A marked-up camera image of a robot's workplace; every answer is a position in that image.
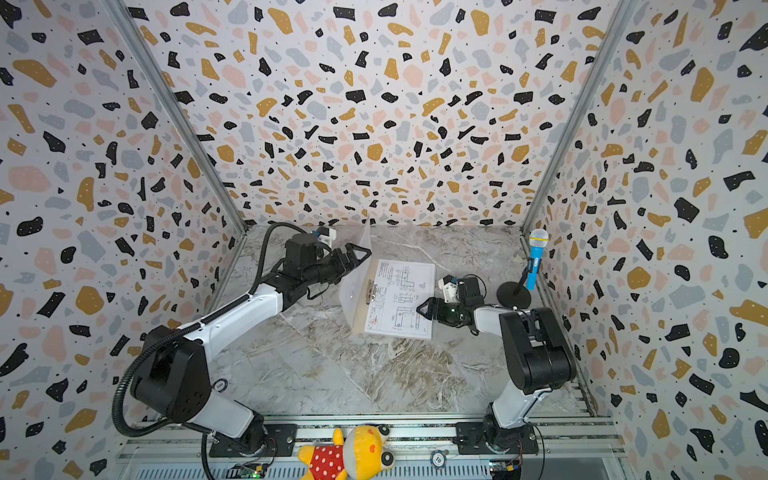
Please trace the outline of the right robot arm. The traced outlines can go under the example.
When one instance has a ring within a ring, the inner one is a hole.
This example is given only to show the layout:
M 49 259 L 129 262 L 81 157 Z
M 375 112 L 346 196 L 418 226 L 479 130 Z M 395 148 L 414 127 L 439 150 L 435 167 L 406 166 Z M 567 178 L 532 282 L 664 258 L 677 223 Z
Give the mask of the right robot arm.
M 466 327 L 475 336 L 500 338 L 508 378 L 482 421 L 456 425 L 459 453 L 503 454 L 515 448 L 536 452 L 531 412 L 576 376 L 576 362 L 555 314 L 531 306 L 531 291 L 523 280 L 503 283 L 496 292 L 497 305 L 485 302 L 484 284 L 475 275 L 446 276 L 440 288 L 447 297 L 428 298 L 417 313 L 444 326 Z

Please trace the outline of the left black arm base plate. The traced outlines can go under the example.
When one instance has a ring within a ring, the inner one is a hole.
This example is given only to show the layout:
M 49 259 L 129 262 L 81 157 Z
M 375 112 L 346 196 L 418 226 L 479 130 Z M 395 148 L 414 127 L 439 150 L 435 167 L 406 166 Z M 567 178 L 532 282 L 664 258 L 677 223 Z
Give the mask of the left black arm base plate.
M 298 426 L 290 423 L 257 423 L 239 438 L 217 433 L 210 447 L 213 458 L 287 458 L 296 445 Z

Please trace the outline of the white diagram sheet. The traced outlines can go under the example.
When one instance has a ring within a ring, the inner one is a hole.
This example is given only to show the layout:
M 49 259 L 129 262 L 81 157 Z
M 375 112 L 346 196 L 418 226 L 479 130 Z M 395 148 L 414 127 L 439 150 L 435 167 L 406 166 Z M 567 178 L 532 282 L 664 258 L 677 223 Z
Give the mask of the white diagram sheet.
M 433 296 L 435 273 L 432 263 L 377 260 L 370 280 L 376 283 L 378 293 L 376 300 L 368 305 L 365 291 L 363 332 L 430 340 L 432 323 L 419 315 L 416 308 Z

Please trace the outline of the beige manila folder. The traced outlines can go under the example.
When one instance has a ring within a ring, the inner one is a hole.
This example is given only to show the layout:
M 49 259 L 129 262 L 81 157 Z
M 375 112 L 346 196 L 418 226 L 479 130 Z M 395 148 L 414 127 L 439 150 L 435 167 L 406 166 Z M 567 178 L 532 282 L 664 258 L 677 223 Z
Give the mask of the beige manila folder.
M 365 333 L 363 332 L 365 291 L 372 276 L 373 265 L 379 259 L 403 261 L 394 257 L 381 257 L 378 253 L 372 252 L 372 256 L 366 262 L 345 276 L 339 284 L 339 302 L 347 323 L 355 333 Z

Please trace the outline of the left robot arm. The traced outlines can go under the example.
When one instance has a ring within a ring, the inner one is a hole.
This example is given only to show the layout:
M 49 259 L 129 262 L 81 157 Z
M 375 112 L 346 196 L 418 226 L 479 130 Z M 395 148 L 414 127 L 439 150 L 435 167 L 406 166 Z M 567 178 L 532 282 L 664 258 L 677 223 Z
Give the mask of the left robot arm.
M 286 241 L 283 258 L 269 271 L 258 270 L 246 293 L 197 321 L 151 330 L 113 398 L 118 432 L 141 437 L 178 424 L 230 441 L 241 455 L 265 449 L 263 416 L 215 391 L 209 365 L 257 325 L 309 298 L 313 286 L 338 284 L 372 255 L 353 243 L 333 248 L 324 238 L 321 232 L 298 231 Z

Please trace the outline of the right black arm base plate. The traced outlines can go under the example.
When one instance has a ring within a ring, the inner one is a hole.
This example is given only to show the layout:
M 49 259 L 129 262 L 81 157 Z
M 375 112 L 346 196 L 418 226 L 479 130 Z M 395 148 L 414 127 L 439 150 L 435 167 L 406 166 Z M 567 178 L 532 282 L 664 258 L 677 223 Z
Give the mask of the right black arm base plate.
M 531 424 L 504 429 L 484 422 L 459 422 L 453 443 L 460 455 L 539 453 L 537 435 Z

